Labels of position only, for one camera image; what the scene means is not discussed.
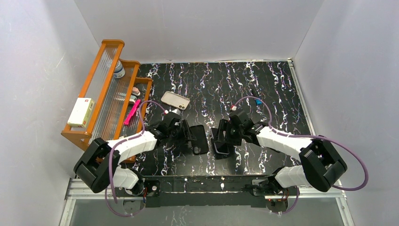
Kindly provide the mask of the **black phone case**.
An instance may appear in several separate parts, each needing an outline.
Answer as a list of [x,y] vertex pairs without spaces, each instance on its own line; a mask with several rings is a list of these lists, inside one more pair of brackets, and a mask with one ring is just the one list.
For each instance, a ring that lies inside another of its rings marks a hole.
[[207,135],[203,125],[191,126],[190,131],[194,137],[192,140],[192,148],[194,155],[207,154],[209,147],[207,143]]

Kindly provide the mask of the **black smartphone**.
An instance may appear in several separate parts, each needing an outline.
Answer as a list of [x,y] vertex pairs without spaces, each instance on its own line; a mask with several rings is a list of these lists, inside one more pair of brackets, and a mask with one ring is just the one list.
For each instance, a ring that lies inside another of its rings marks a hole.
[[230,153],[229,146],[225,142],[214,142],[213,148],[217,154],[228,155]]

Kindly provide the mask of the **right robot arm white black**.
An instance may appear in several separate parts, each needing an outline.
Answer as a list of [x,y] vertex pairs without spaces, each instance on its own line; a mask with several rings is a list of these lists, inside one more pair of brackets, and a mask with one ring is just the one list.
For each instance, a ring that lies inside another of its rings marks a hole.
[[256,186],[270,193],[293,186],[311,186],[327,192],[347,171],[345,161],[330,141],[274,132],[265,122],[254,123],[242,110],[232,112],[229,119],[221,119],[217,128],[211,128],[211,143],[219,154],[227,154],[243,140],[282,152],[301,163],[278,168]]

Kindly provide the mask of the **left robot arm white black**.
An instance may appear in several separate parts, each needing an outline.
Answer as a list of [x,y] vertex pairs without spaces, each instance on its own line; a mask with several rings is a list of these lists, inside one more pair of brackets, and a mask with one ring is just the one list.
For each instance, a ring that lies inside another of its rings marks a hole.
[[78,162],[74,173],[94,193],[108,187],[133,189],[139,182],[139,176],[130,169],[123,169],[120,163],[130,157],[148,151],[168,142],[177,142],[196,149],[197,136],[187,120],[175,112],[164,112],[161,122],[126,138],[105,141],[101,137],[94,139]]

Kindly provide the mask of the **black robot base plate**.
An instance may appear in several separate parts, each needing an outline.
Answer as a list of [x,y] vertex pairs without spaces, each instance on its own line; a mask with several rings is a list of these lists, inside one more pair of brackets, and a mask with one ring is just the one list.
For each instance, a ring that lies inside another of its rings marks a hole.
[[295,187],[274,192],[267,176],[146,176],[136,191],[117,188],[118,197],[146,201],[148,208],[168,206],[251,206],[282,208],[295,201]]

